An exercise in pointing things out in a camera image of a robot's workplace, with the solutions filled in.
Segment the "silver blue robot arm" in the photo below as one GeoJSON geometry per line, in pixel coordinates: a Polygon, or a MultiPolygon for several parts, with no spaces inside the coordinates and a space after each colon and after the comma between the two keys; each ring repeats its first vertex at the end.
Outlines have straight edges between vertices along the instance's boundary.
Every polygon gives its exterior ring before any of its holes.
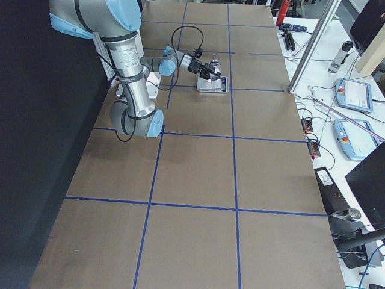
{"type": "Polygon", "coordinates": [[[61,33],[83,39],[100,36],[123,87],[110,114],[120,134],[152,138],[162,131],[164,114],[147,91],[150,72],[170,76],[181,67],[204,79],[221,75],[213,65],[198,60],[201,49],[191,56],[166,47],[162,57],[140,57],[135,43],[141,26],[138,1],[50,1],[49,16],[52,27],[61,33]]]}

